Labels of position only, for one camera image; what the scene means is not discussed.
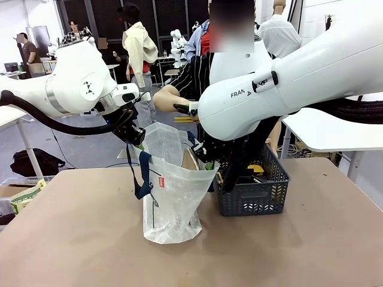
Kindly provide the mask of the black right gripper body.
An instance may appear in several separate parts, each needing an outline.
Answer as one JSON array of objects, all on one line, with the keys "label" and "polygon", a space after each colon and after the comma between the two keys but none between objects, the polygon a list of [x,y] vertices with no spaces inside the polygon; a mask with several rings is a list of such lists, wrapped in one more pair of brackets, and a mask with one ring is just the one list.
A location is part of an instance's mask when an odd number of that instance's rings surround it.
[{"label": "black right gripper body", "polygon": [[202,142],[202,150],[199,152],[199,160],[207,163],[225,159],[234,149],[235,142],[235,140],[205,139]]}]

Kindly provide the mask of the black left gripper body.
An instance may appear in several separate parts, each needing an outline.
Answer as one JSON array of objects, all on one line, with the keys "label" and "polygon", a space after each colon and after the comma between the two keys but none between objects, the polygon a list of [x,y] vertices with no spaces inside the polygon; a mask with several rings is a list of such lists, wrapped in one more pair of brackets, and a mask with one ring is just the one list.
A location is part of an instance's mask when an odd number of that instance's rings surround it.
[{"label": "black left gripper body", "polygon": [[139,146],[145,138],[145,129],[136,124],[138,112],[135,108],[122,108],[112,113],[112,123],[116,128],[112,131],[126,144]]}]

